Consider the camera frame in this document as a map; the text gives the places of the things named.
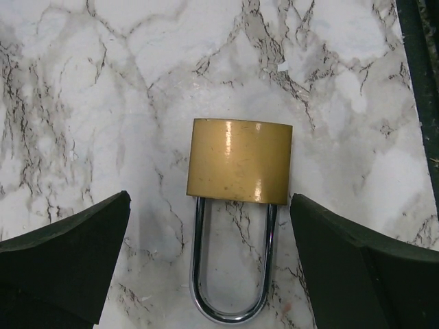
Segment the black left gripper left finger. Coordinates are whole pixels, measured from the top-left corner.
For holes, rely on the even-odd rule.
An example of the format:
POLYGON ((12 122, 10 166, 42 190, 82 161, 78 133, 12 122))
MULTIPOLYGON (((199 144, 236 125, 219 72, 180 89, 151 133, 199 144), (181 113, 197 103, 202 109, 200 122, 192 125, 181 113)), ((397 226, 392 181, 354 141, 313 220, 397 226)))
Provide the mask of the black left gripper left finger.
POLYGON ((2 328, 98 324, 130 216, 122 191, 1 242, 2 328))

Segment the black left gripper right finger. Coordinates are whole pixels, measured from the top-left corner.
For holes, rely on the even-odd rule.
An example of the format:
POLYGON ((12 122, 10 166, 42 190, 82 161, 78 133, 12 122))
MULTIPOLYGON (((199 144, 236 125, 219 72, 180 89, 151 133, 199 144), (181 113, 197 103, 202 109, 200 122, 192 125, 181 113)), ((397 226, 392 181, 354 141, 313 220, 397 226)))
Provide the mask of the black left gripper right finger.
POLYGON ((438 252, 385 236, 308 197, 290 206, 319 328, 437 328, 438 252))

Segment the brass padlock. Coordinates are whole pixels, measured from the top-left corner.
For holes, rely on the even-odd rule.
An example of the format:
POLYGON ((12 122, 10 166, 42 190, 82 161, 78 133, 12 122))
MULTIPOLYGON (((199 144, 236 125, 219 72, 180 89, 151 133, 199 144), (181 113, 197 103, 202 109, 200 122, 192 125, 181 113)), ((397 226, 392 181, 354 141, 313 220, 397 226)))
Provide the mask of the brass padlock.
POLYGON ((294 129, 281 123, 238 119, 193 121, 187 176, 188 196, 196 199, 190 269, 190 293, 210 321, 234 326, 254 319, 268 300, 279 206, 289 197, 294 129), (204 208, 208 199, 265 204, 260 289, 245 310, 227 313, 207 300, 202 287, 204 208))

